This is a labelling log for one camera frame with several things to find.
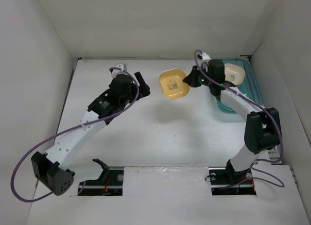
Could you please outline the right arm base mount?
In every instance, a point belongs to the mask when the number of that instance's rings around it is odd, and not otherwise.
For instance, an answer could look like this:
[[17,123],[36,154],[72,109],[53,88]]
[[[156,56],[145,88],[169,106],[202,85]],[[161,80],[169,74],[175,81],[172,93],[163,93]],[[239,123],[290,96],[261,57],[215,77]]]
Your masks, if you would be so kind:
[[225,167],[209,167],[205,181],[210,183],[213,196],[257,195],[250,168],[236,172],[230,161]]

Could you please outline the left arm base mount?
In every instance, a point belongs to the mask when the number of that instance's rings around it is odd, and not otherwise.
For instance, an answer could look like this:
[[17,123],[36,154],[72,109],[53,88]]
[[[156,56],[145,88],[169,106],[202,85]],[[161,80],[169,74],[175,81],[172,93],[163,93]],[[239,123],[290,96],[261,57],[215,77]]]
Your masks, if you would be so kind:
[[100,159],[92,160],[101,167],[100,175],[79,183],[78,196],[122,196],[124,167],[109,167]]

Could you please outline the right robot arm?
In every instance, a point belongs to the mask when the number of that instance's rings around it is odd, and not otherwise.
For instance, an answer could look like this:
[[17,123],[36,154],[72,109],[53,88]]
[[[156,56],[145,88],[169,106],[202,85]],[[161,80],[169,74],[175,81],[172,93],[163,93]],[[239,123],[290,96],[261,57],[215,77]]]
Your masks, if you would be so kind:
[[279,112],[275,108],[265,108],[247,96],[225,78],[225,64],[222,60],[197,61],[190,74],[183,79],[190,87],[206,86],[220,102],[230,106],[245,120],[244,145],[226,164],[224,177],[229,187],[239,185],[249,178],[247,171],[256,162],[262,161],[261,153],[280,147],[284,152]]

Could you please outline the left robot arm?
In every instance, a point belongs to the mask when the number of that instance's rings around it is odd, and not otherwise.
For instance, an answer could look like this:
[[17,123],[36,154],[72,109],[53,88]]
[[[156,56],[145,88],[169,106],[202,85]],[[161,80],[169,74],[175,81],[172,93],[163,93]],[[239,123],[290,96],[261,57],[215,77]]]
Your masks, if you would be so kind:
[[96,133],[141,98],[150,95],[150,88],[140,72],[134,76],[116,68],[108,89],[99,95],[84,113],[79,125],[45,153],[31,157],[35,177],[54,195],[64,194],[73,184],[76,172],[69,166],[78,152]]

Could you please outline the cream panda plate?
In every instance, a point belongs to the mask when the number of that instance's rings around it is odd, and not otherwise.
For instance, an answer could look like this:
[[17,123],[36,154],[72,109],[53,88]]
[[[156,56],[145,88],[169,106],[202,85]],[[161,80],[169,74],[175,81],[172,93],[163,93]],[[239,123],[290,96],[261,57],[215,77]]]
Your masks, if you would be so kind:
[[245,78],[245,70],[237,65],[225,63],[225,80],[240,86]]

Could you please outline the yellow panda plate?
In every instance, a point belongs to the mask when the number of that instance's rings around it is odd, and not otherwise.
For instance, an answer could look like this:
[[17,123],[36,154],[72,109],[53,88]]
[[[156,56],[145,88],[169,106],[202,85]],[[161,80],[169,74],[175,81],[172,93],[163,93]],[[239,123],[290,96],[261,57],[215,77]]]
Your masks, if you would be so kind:
[[185,78],[186,74],[180,69],[171,69],[161,73],[159,83],[163,95],[171,100],[187,96],[190,86],[183,82]]

